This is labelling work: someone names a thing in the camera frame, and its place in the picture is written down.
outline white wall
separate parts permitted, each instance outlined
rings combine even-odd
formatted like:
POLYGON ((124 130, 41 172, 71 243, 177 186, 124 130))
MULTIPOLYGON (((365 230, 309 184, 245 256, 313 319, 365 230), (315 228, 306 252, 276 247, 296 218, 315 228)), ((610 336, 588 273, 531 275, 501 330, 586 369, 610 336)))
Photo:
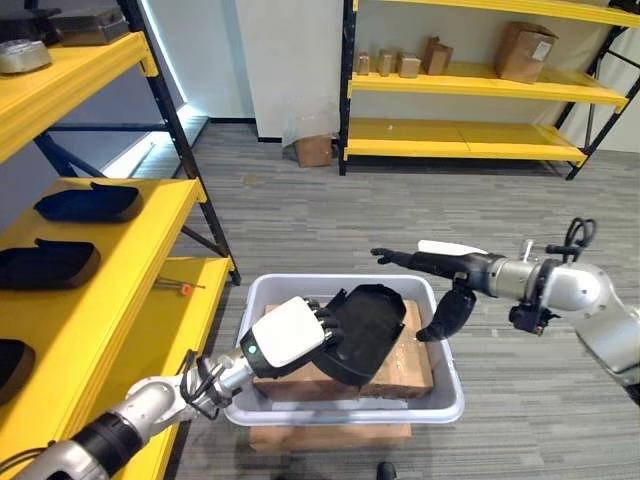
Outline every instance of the white wall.
POLYGON ((235 0, 147 0, 191 106, 210 117, 253 118, 235 0))
MULTIPOLYGON (((594 0, 606 4, 606 0, 594 0)), ((340 76, 342 0, 236 0, 240 32, 247 60, 251 94, 261 136, 282 135, 284 105, 293 94, 329 95, 337 99, 340 76)), ((549 56, 553 68, 584 70, 609 27, 551 17, 481 9, 425 6, 391 2, 360 2, 356 51, 375 54, 381 47, 421 54, 425 37, 439 35, 454 47, 454 60, 490 63, 504 24, 512 20, 540 23, 560 40, 549 56)), ((640 32, 628 32, 620 53, 640 60, 640 32)), ((619 61, 607 62, 603 83, 621 92, 635 72, 619 61)), ((640 100, 601 148, 640 152, 634 130, 640 123, 640 100)), ((357 92, 352 115, 396 118, 465 119, 496 122, 551 122, 563 104, 558 102, 454 95, 357 92)), ((584 108, 576 109, 585 113, 584 108)), ((612 108, 597 108, 603 123, 612 108)), ((567 135, 584 137, 584 115, 572 115, 567 135)))
POLYGON ((236 0, 258 134, 281 137, 285 106, 338 104, 342 2, 236 0))

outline yellow metal shelving unit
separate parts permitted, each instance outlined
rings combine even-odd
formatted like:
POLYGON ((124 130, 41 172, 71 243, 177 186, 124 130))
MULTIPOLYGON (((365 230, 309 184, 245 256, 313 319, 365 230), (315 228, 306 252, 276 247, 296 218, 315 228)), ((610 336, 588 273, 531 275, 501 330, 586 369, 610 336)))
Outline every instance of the yellow metal shelving unit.
MULTIPOLYGON (((596 80, 597 65, 611 54, 633 66, 637 63, 611 50, 615 38, 628 27, 640 27, 640 15, 585 1, 564 0, 368 0, 466 7, 507 12, 561 17, 585 22, 614 25, 596 59, 586 73, 545 70, 535 84, 524 84, 498 78, 489 65, 452 63, 444 75, 400 78, 370 72, 353 72, 356 37, 356 12, 364 1, 345 0, 341 73, 340 174, 346 174, 349 156, 406 156, 449 158, 503 158, 522 160, 566 161, 572 166, 571 180, 595 152, 606 133, 628 107, 638 91, 640 77, 627 95, 601 85, 596 80), (569 102, 554 127, 545 125, 513 125, 498 123, 437 122, 419 120, 352 118, 351 98, 358 91, 388 93, 425 93, 478 95, 569 102), (601 132, 587 145, 576 148, 559 132, 575 103, 612 105, 614 114, 601 132)), ((589 115, 591 132, 593 115, 589 115)))
MULTIPOLYGON (((130 27, 141 31, 105 46, 53 47, 51 66, 0 76, 0 163, 140 64, 189 179, 61 178, 45 194, 90 188, 93 181, 128 185, 139 190, 143 208, 131 221, 118 224, 51 222, 29 209, 0 234, 0 250, 33 246, 43 238, 91 242, 101 255, 97 273, 78 288, 0 290, 0 338, 22 340, 36 352, 27 384, 0 406, 0 460, 75 434, 145 376, 175 374, 188 349, 202 349, 227 277, 240 279, 156 68, 139 7, 134 0, 119 3, 130 27), (198 204, 217 244, 184 226, 198 204), (222 258, 167 258, 181 229, 222 258), (205 288, 188 297, 153 289, 159 274, 205 288)), ((162 478, 176 431, 155 437, 118 477, 162 478)))

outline small cardboard box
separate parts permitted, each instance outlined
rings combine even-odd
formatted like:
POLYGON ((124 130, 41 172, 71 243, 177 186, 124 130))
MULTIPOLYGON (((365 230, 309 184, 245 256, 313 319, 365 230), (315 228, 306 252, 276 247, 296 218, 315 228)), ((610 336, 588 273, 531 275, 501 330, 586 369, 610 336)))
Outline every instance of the small cardboard box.
POLYGON ((389 447, 406 443, 411 425, 328 425, 314 427, 251 427, 249 446, 257 452, 335 450, 389 447))
POLYGON ((511 22, 505 28, 495 58, 498 77, 535 83, 558 37, 541 25, 511 22))
POLYGON ((378 56, 378 73, 381 77, 388 77, 394 70, 393 54, 388 50, 380 50, 378 56))
POLYGON ((366 53, 358 54, 358 75, 369 75, 369 69, 371 66, 371 62, 369 59, 369 55, 366 53))
POLYGON ((427 75, 442 75, 451 61, 453 48, 440 43, 439 37, 429 37, 422 66, 427 75))
POLYGON ((331 164, 331 136, 316 135, 296 140, 300 167, 326 167, 331 164))
POLYGON ((420 72, 420 60, 412 53, 398 54, 398 75, 401 78, 416 78, 420 72))

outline black shoe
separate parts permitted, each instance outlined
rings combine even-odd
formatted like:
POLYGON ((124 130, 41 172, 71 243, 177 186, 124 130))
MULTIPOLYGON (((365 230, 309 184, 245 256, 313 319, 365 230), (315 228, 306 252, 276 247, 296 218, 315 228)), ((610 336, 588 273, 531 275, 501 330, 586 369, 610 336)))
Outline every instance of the black shoe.
POLYGON ((393 480, 398 474, 396 473, 396 467, 391 462, 380 462, 378 464, 378 473, 376 480, 393 480))

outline yellow shelf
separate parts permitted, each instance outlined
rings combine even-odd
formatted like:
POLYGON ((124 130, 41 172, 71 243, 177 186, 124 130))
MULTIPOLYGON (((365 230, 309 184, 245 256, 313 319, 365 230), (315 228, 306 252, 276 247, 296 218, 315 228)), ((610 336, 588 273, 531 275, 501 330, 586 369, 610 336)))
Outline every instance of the yellow shelf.
POLYGON ((0 406, 0 458, 74 434, 87 420, 110 366, 160 267, 204 192, 196 180, 60 179, 48 193, 89 182, 139 189, 144 208, 122 224, 50 222, 25 212, 0 235, 0 250, 33 246, 36 238, 96 245, 100 269, 70 290, 0 290, 0 338, 36 351, 27 385, 0 406))
POLYGON ((573 161, 586 156, 553 127, 352 118, 348 155, 573 161))
MULTIPOLYGON (((584 22, 640 27, 640 15, 627 13, 616 8, 602 6, 602 2, 589 3, 588 0, 377 0, 396 3, 421 3, 424 5, 445 5, 450 7, 482 8, 503 12, 530 13, 547 17, 570 18, 584 22)), ((354 1, 357 10, 358 2, 354 1)))
POLYGON ((381 77, 378 73, 358 75, 354 72, 351 88, 601 103, 615 105, 617 112, 628 102, 624 95, 602 86, 585 73, 545 70, 538 82, 530 85, 501 80, 493 67, 475 63, 452 63, 446 75, 426 75, 423 72, 418 78, 401 78, 397 73, 381 77))
MULTIPOLYGON (((174 290, 152 289, 98 395, 91 418, 124 399, 138 380, 175 375, 188 349, 201 351, 231 269, 228 258, 169 258, 163 276, 204 285, 189 297, 174 290)), ((178 427, 155 436, 120 479, 162 479, 178 427)))
POLYGON ((49 53, 49 67, 0 75, 0 163, 137 63, 145 75, 158 74, 142 32, 111 45, 56 46, 49 53))

